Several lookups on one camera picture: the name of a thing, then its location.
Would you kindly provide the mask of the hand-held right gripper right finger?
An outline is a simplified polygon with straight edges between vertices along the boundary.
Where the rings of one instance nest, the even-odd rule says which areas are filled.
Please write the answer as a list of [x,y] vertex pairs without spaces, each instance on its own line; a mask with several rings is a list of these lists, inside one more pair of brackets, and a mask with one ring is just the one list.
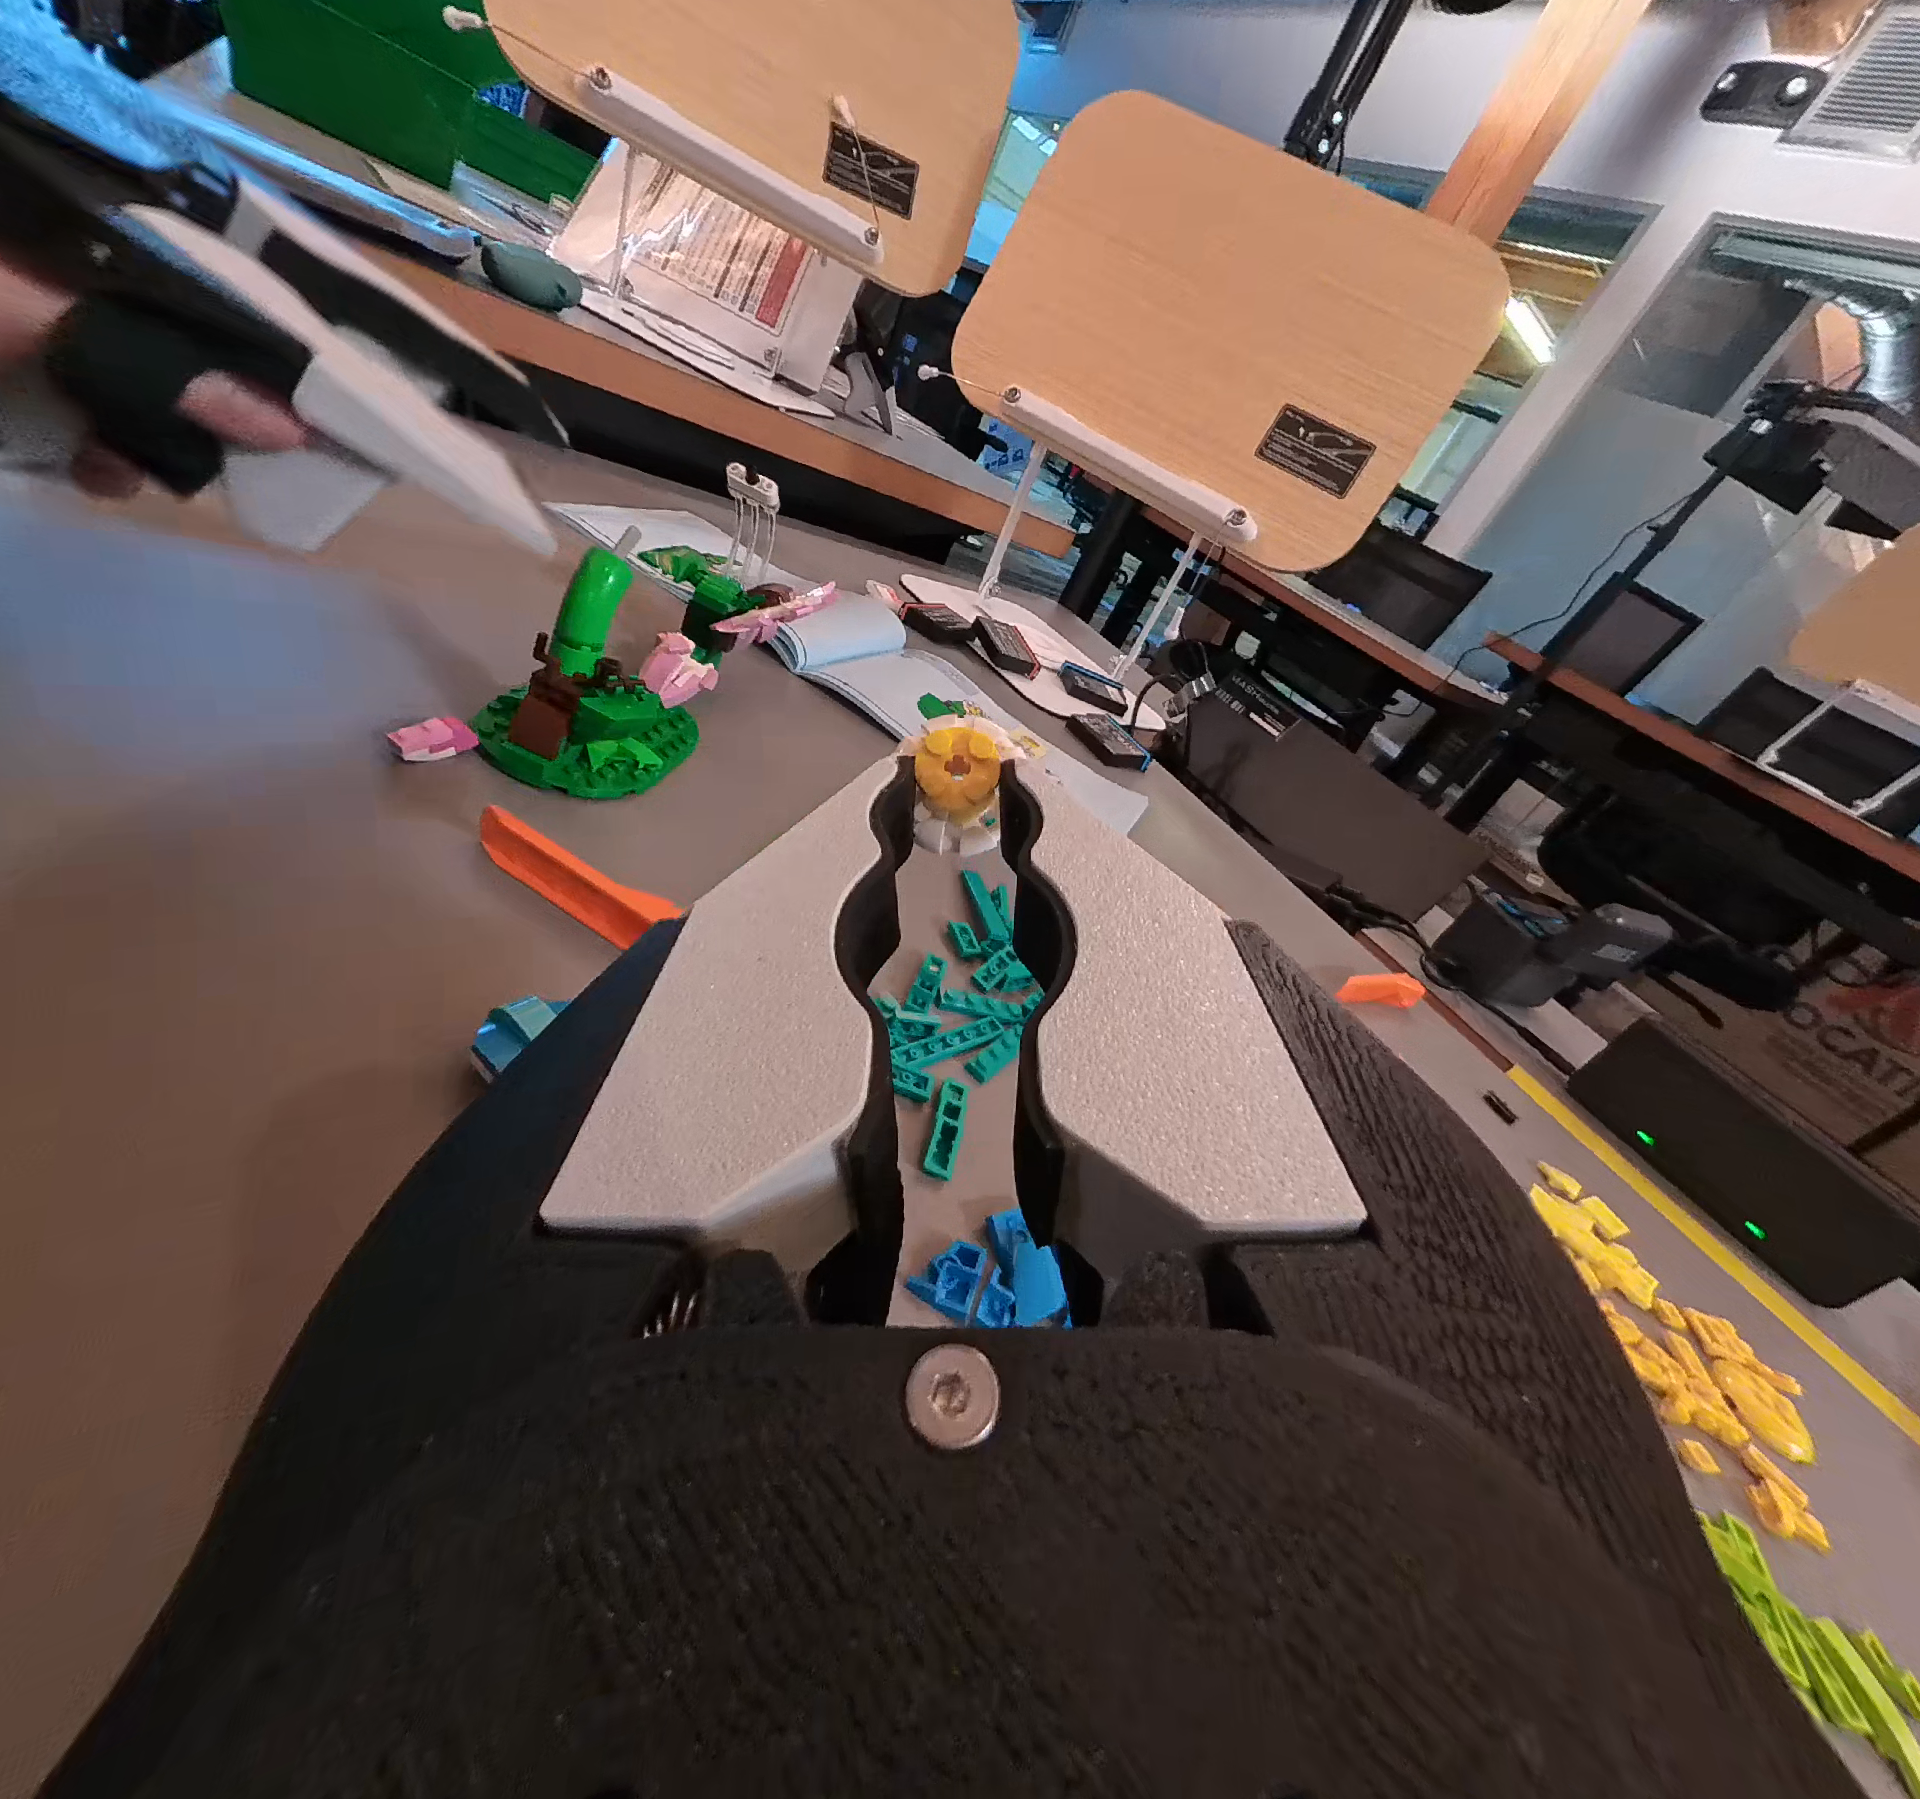
[[1367,1210],[1226,910],[1049,777],[1010,777],[1020,1031],[1013,1174],[1069,1322],[1144,1259],[1346,1242]]

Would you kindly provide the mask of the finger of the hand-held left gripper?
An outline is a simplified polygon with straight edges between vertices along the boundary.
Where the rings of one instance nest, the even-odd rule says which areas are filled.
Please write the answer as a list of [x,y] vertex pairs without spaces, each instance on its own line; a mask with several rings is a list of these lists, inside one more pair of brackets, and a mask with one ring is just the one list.
[[561,420],[513,363],[276,186],[237,183],[225,236],[286,283],[324,324],[370,343],[396,372],[440,391],[461,415],[542,444],[568,444]]
[[324,324],[286,283],[226,243],[225,229],[161,204],[129,204],[126,240],[182,279],[192,307],[226,318],[241,353],[213,368],[286,403],[324,459],[286,486],[272,467],[230,467],[237,512],[259,535],[317,548],[371,499],[360,482],[373,480],[428,489],[468,519],[553,555],[541,502],[488,435],[448,412],[440,391]]

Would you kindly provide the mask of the round green lego stem model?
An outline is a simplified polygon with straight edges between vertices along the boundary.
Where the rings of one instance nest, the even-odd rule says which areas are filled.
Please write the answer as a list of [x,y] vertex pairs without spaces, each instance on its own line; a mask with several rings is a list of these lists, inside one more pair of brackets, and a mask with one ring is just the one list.
[[683,631],[659,634],[625,664],[610,649],[636,565],[591,546],[554,620],[533,638],[532,671],[469,718],[476,749],[508,779],[580,802],[651,792],[699,746],[693,704],[719,664]]

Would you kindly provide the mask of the yellow white lego daisy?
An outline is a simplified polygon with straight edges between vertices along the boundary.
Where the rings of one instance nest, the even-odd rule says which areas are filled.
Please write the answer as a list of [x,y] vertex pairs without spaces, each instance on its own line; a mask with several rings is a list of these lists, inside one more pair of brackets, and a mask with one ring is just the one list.
[[1000,843],[1000,788],[1020,758],[1011,734],[981,717],[940,717],[899,746],[915,779],[915,843],[972,857]]

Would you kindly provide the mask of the lego instruction booklet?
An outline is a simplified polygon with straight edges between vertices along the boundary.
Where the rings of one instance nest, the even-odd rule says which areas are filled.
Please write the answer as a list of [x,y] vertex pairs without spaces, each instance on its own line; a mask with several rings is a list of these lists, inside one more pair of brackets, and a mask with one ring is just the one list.
[[[729,530],[687,511],[580,502],[551,502],[546,511],[633,562],[654,583],[683,596],[692,592],[689,583],[670,578],[657,559],[693,553],[723,569],[732,544]],[[981,673],[956,668],[931,649],[908,646],[904,623],[862,589],[842,589],[822,611],[785,624],[768,642],[768,653],[793,675],[851,704],[898,739],[924,731],[924,697],[961,702],[971,714],[1004,727],[1085,809],[1117,832],[1131,832],[1146,809],[1146,796],[1124,784],[1115,771],[1080,762],[1066,734],[1034,729],[989,697]]]

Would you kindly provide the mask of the blue round lego assembly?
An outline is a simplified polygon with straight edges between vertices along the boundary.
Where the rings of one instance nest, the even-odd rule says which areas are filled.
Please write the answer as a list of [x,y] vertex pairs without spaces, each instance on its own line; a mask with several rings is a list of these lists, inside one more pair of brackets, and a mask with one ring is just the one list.
[[484,1085],[497,1081],[568,1011],[570,998],[524,994],[494,1006],[469,1040],[469,1062]]

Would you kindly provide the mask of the pile of teal lego plates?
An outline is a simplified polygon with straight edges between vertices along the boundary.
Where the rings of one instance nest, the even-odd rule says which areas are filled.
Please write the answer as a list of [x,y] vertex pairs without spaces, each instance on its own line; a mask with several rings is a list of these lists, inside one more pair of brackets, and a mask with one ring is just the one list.
[[1046,986],[1013,945],[1011,880],[991,857],[916,857],[899,876],[899,919],[899,946],[869,998],[904,1165],[918,1181],[952,1186],[1011,1100],[1020,1038]]

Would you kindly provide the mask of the pile of yellow lego pieces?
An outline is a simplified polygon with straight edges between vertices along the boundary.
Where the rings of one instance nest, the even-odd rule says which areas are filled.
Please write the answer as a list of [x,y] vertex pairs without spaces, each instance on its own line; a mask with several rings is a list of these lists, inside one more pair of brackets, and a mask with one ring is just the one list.
[[1573,1174],[1548,1160],[1534,1171],[1531,1209],[1593,1298],[1682,1470],[1725,1478],[1765,1534],[1827,1556],[1833,1537],[1804,1478],[1818,1461],[1804,1384],[1728,1317],[1666,1298],[1628,1221]]

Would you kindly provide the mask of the pile of lime lego pieces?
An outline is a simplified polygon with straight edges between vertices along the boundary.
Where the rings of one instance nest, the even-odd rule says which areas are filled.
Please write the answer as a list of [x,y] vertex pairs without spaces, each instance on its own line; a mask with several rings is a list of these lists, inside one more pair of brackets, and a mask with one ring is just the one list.
[[1802,1612],[1755,1532],[1730,1512],[1697,1514],[1712,1560],[1790,1688],[1816,1723],[1865,1741],[1918,1795],[1918,1678],[1871,1631]]

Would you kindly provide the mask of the person's left hand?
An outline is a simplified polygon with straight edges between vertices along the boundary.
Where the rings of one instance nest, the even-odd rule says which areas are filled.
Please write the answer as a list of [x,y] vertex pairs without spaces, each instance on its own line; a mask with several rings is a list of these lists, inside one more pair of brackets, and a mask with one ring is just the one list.
[[[4,257],[2,372],[34,365],[72,305],[70,292]],[[182,388],[176,412],[218,441],[249,451],[285,452],[305,442],[305,425],[289,404],[225,372],[194,377]],[[137,465],[98,441],[72,442],[68,475],[81,489],[104,499],[130,497],[144,483]]]

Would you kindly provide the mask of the orange brick separator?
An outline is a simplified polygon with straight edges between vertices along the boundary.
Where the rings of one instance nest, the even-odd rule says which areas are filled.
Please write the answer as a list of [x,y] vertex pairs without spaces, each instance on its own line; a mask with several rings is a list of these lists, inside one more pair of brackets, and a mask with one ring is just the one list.
[[610,946],[636,946],[657,924],[686,918],[683,910],[673,901],[600,874],[502,806],[488,803],[484,808],[478,823],[478,842],[502,874],[509,874],[563,916],[584,924]]

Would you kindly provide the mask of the clear acrylic sign holder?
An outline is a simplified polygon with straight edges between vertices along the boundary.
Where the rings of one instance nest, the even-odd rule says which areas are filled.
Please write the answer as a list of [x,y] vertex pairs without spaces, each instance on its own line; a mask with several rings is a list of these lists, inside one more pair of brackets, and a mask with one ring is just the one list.
[[796,412],[829,391],[861,275],[616,140],[549,255],[581,305],[721,385]]

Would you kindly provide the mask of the black battery charger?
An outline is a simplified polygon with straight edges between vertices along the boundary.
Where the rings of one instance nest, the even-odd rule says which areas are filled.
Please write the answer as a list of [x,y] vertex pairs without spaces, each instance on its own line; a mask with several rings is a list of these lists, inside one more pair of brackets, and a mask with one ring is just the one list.
[[1665,918],[1616,901],[1564,910],[1485,891],[1428,946],[1426,963],[1481,1006],[1534,1009],[1579,985],[1605,989],[1673,943]]

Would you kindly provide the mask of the black power box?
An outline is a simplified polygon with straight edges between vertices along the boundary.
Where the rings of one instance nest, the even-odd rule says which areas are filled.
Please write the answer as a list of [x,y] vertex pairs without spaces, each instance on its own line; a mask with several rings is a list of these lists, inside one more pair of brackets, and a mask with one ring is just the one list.
[[1918,1284],[1916,1202],[1665,1019],[1633,1022],[1566,1092],[1812,1306]]

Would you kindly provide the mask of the stack of cardboard boxes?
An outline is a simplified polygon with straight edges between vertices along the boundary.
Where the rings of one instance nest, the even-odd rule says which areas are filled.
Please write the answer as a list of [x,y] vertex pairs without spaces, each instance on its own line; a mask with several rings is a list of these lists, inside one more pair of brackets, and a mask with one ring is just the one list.
[[1836,956],[1779,1009],[1706,1007],[1716,1056],[1838,1144],[1916,1112],[1918,975],[1874,946]]

